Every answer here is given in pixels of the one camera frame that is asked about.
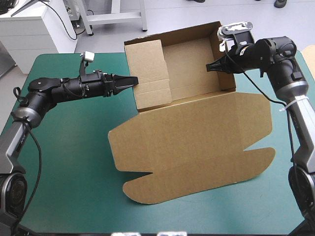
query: white table leg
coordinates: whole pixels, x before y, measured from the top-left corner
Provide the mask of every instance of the white table leg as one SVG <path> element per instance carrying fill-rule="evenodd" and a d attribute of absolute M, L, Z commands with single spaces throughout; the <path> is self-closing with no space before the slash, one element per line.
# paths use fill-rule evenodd
<path fill-rule="evenodd" d="M 92 36 L 93 32 L 91 30 L 91 27 L 90 27 L 90 24 L 89 24 L 89 21 L 88 21 L 88 18 L 87 18 L 88 11 L 86 9 L 84 0 L 77 0 L 77 4 L 78 4 L 78 7 L 79 7 L 79 11 L 80 11 L 80 14 L 81 14 L 81 17 L 82 17 L 83 24 L 85 26 L 85 30 L 87 31 L 88 35 Z"/>
<path fill-rule="evenodd" d="M 120 0 L 112 0 L 112 14 L 120 13 Z"/>
<path fill-rule="evenodd" d="M 139 0 L 140 3 L 140 12 L 141 12 L 141 20 L 142 20 L 142 30 L 147 31 L 147 14 L 146 14 L 146 6 L 144 0 Z"/>

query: silver arm segment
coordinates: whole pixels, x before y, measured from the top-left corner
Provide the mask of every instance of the silver arm segment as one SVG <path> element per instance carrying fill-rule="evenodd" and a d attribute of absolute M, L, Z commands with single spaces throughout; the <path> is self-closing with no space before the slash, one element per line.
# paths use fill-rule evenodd
<path fill-rule="evenodd" d="M 300 142 L 300 147 L 294 155 L 295 161 L 309 174 L 314 173 L 315 111 L 309 100 L 305 98 L 290 106 L 290 114 Z"/>
<path fill-rule="evenodd" d="M 18 162 L 18 156 L 28 135 L 28 130 L 21 122 L 14 122 L 11 127 L 0 136 L 0 173 L 11 174 L 25 169 Z"/>

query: white cable tie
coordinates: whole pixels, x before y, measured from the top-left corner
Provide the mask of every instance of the white cable tie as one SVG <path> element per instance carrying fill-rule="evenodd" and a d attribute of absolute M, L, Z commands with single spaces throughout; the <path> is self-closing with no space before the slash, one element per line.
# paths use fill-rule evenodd
<path fill-rule="evenodd" d="M 305 99 L 309 100 L 309 97 L 307 97 L 307 96 L 301 96 L 301 97 L 295 99 L 294 101 L 290 102 L 289 104 L 287 104 L 285 107 L 279 109 L 279 111 L 280 111 L 280 112 L 284 112 L 284 111 L 287 110 L 290 106 L 292 106 L 294 103 L 296 103 L 296 102 L 298 102 L 298 101 L 305 100 Z"/>

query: white cabinet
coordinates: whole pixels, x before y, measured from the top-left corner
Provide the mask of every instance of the white cabinet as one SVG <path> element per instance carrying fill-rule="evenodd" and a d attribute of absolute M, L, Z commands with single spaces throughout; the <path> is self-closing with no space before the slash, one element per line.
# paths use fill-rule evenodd
<path fill-rule="evenodd" d="M 73 53 L 77 40 L 69 38 L 55 12 L 41 2 L 11 17 L 25 2 L 27 0 L 20 0 L 14 9 L 0 15 L 0 41 L 21 71 L 28 74 L 37 56 Z M 69 34 L 75 38 L 63 0 L 51 0 L 48 4 L 58 12 Z"/>

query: open cardboard box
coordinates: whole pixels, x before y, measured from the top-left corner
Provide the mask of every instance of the open cardboard box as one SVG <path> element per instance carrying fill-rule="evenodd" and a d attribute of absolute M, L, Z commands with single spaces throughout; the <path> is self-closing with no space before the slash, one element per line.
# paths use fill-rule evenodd
<path fill-rule="evenodd" d="M 155 204 L 253 178 L 272 148 L 244 151 L 272 130 L 269 102 L 235 92 L 233 75 L 206 72 L 222 56 L 220 22 L 125 42 L 139 114 L 109 133 L 120 171 L 148 172 L 126 182 L 131 199 Z"/>

